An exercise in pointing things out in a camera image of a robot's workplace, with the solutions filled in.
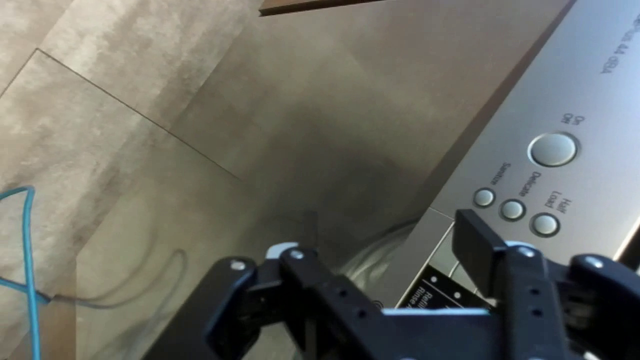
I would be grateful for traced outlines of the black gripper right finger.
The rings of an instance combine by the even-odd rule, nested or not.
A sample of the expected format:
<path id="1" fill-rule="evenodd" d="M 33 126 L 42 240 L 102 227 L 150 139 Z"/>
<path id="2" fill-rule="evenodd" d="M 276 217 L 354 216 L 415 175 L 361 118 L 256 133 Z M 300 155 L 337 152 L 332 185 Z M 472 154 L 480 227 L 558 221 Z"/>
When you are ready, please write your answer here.
<path id="1" fill-rule="evenodd" d="M 509 360 L 640 360 L 640 279 L 629 265 L 601 254 L 557 263 L 474 209 L 457 212 L 453 250 L 496 302 Z"/>

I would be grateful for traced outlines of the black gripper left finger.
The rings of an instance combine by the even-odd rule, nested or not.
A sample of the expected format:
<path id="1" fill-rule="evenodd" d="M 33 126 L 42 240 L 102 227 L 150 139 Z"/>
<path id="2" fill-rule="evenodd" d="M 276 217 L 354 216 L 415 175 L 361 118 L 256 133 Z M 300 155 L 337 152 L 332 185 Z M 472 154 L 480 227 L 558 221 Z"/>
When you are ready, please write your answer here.
<path id="1" fill-rule="evenodd" d="M 305 360 L 398 360 L 398 327 L 314 252 L 219 259 L 142 360 L 243 360 L 284 324 Z"/>

